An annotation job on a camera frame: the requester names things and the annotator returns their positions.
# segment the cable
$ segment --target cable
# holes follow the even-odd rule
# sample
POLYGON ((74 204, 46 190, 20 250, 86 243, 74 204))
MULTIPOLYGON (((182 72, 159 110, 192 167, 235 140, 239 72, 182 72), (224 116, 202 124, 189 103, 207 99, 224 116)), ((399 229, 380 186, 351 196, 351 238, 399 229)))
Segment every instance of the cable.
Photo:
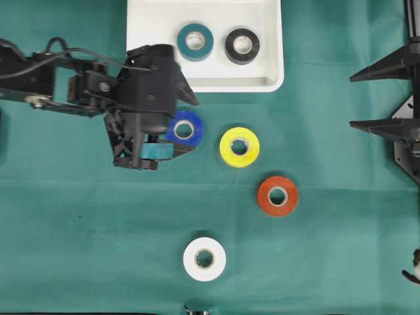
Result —
MULTIPOLYGON (((68 45, 67 42, 64 38, 62 37, 53 37, 52 39, 50 39, 47 43, 47 47, 45 47, 44 53, 45 54, 49 54, 51 53, 51 47, 54 45, 54 43, 59 42, 61 44, 61 47, 63 48, 63 51, 68 50, 68 45)), ((66 53, 66 57, 68 60, 70 60, 70 64, 72 65, 73 70, 78 73, 81 74, 81 71, 78 69, 77 64, 74 62, 72 54, 70 54, 69 52, 66 53)))
POLYGON ((98 54, 97 52, 93 52, 93 51, 90 51, 88 49, 84 49, 84 48, 70 48, 70 49, 67 49, 65 51, 59 52, 57 54, 54 54, 53 56, 51 56, 51 57, 49 57, 47 59, 44 59, 44 60, 42 60, 40 62, 37 62, 33 66, 30 66, 30 67, 28 67, 26 69, 23 69, 23 70, 19 71, 19 72, 14 72, 14 73, 9 73, 9 74, 5 74, 5 75, 0 75, 0 80, 12 79, 14 77, 20 77, 21 75, 28 74, 28 73, 30 73, 30 72, 32 72, 32 71, 34 71, 34 70, 36 70, 36 69, 44 66, 45 64, 49 64, 50 62, 53 62, 54 60, 60 58, 62 55, 68 54, 68 52, 70 52, 70 51, 81 52, 81 53, 89 54, 89 55, 95 56, 97 58, 104 59, 104 60, 106 60, 108 62, 111 62, 112 64, 116 64, 120 68, 124 68, 124 69, 128 69, 128 70, 135 70, 135 71, 142 71, 142 72, 151 72, 152 71, 151 69, 148 69, 148 68, 136 68, 136 67, 126 66, 126 65, 121 64, 121 63, 119 63, 119 62, 117 62, 115 60, 112 60, 111 58, 108 58, 107 56, 104 56, 102 54, 98 54))
POLYGON ((37 62, 36 64, 34 64, 33 66, 27 67, 26 69, 23 69, 19 72, 14 72, 14 73, 9 73, 9 74, 5 74, 5 75, 0 75, 0 80, 4 80, 4 79, 12 79, 14 77, 20 77, 21 75, 25 75, 28 74, 30 72, 33 72, 34 70, 44 66, 45 64, 49 64, 50 62, 53 62, 54 60, 60 58, 63 54, 66 54, 66 52, 60 52, 59 54, 56 54, 52 57, 49 57, 47 59, 44 59, 40 62, 37 62))
POLYGON ((7 45, 7 46, 9 46, 13 50, 13 52, 20 59, 22 59, 23 62, 27 62, 28 61, 28 59, 26 59, 24 53, 14 43, 11 43, 10 41, 7 41, 6 39, 0 38, 0 45, 7 45))
POLYGON ((89 54, 89 55, 97 57, 99 59, 104 59, 104 60, 106 60, 106 61, 108 61, 112 64, 116 64, 120 68, 124 68, 124 69, 128 69, 128 70, 136 70, 136 71, 144 71, 144 72, 152 72, 153 71, 149 68, 137 68, 137 67, 126 66, 125 64, 121 64, 121 63, 119 63, 115 60, 112 60, 111 58, 108 58, 107 56, 104 56, 103 54, 98 54, 97 52, 90 51, 89 49, 70 48, 70 49, 68 49, 68 51, 75 51, 75 52, 79 52, 79 53, 89 54))

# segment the tape roll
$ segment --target tape roll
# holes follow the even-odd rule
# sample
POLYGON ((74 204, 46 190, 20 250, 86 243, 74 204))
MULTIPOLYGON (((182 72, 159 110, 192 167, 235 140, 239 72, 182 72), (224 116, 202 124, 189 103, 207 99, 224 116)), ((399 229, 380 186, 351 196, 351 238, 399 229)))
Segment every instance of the tape roll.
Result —
POLYGON ((251 130, 243 127, 229 129, 220 140, 220 155, 226 164, 243 168, 251 165, 260 153, 260 142, 251 130), (235 141, 243 141, 246 146, 244 154, 236 154, 232 146, 235 141))
POLYGON ((285 217, 292 213, 299 202, 299 191, 295 184, 288 178, 274 176, 266 179, 259 187, 257 194, 258 204, 265 213, 272 217, 285 217), (270 194, 279 189, 283 192, 284 199, 279 203, 274 203, 270 199, 270 194))
POLYGON ((240 28, 231 32, 226 38, 225 52, 235 64, 248 64, 257 57, 260 41, 254 32, 240 28))
POLYGON ((169 124, 165 138, 169 141, 184 144, 186 146, 196 147, 200 144, 204 137, 203 121, 195 113, 188 110, 180 110, 175 118, 169 124), (191 128, 191 134, 181 137, 177 134, 177 129, 181 125, 188 125, 191 128))
POLYGON ((189 24, 178 33, 179 52, 189 61, 206 59, 213 50, 213 44, 213 34, 202 24, 189 24))
POLYGON ((218 278, 226 266, 226 253, 222 245, 213 238, 198 238, 188 244, 183 257, 185 271, 191 278, 208 282, 218 278), (211 254, 211 262, 207 266, 200 265, 198 255, 203 252, 211 254))

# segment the yellow tape roll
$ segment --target yellow tape roll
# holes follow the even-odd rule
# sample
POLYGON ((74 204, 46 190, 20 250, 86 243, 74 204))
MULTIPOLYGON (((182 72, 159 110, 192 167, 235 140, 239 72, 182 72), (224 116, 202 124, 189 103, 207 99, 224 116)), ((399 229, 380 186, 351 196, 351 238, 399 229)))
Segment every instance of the yellow tape roll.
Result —
POLYGON ((236 127, 227 130, 220 140, 220 154, 226 164, 232 167, 247 167, 254 163, 260 153, 260 142, 251 130, 236 127), (244 154, 239 155, 232 151, 234 141, 243 141, 247 146, 244 154))

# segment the white tape roll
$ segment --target white tape roll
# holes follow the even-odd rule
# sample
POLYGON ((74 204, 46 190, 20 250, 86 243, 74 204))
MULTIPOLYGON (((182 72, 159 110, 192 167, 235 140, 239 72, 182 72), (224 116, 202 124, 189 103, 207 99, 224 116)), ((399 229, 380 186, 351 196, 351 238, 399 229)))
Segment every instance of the white tape roll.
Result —
POLYGON ((226 253, 222 245, 213 238, 198 238, 188 244, 184 251, 185 271, 191 278, 207 282, 219 277, 226 266, 226 253), (208 265, 202 266, 198 261, 200 253, 207 252, 211 257, 208 265))

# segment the orange tape roll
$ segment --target orange tape roll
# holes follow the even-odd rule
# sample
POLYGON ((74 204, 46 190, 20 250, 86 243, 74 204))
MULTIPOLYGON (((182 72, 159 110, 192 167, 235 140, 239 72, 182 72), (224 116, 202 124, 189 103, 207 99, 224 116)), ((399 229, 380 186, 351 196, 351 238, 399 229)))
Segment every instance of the orange tape roll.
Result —
POLYGON ((299 202, 299 191, 288 178, 274 176, 266 179, 258 188, 258 204, 266 214, 272 217, 285 217, 292 213, 299 202), (273 201, 270 195, 275 191, 283 193, 283 198, 273 201))

